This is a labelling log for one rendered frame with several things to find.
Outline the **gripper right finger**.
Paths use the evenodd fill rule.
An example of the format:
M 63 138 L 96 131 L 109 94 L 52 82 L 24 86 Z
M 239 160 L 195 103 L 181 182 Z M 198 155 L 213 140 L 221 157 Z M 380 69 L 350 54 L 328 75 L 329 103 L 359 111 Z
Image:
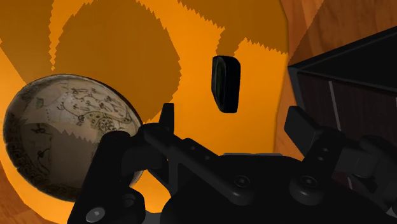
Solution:
M 377 136 L 358 141 L 318 125 L 302 108 L 291 106 L 284 131 L 304 156 L 290 182 L 291 195 L 317 205 L 334 193 L 331 178 L 342 173 L 350 190 L 360 193 L 388 215 L 397 215 L 397 147 Z

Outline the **small black rounded object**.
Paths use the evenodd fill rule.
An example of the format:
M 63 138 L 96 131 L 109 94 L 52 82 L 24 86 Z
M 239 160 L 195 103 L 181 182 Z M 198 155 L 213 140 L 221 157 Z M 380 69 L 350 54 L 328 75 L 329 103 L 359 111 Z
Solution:
M 240 62 L 231 56 L 212 58 L 211 91 L 222 113 L 236 113 L 240 92 Z

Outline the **dark wooden cabinet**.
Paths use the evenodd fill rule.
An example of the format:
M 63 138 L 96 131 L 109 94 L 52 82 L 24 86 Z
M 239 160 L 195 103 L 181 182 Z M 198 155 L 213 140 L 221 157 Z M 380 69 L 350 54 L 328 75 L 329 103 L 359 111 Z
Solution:
M 397 26 L 288 66 L 296 103 L 348 137 L 337 170 L 397 191 Z

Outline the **beige patterned bowl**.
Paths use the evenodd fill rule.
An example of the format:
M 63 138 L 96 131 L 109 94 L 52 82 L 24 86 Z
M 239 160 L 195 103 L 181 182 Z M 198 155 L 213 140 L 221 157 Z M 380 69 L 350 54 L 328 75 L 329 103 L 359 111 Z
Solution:
M 7 154 L 34 188 L 74 202 L 101 137 L 121 130 L 133 136 L 142 121 L 116 90 L 73 74 L 56 74 L 24 86 L 3 123 Z

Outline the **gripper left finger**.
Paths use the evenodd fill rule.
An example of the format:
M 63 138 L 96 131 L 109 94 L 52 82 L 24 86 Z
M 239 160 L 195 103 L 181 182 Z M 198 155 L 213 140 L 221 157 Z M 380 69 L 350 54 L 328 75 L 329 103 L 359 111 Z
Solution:
M 175 195 L 190 178 L 178 170 L 185 166 L 231 203 L 252 204 L 254 190 L 238 186 L 219 160 L 198 142 L 174 134 L 174 105 L 165 103 L 159 122 L 140 126 L 136 135 L 111 131 L 102 136 L 67 224 L 142 224 L 144 197 L 129 184 L 133 173 L 144 170 Z

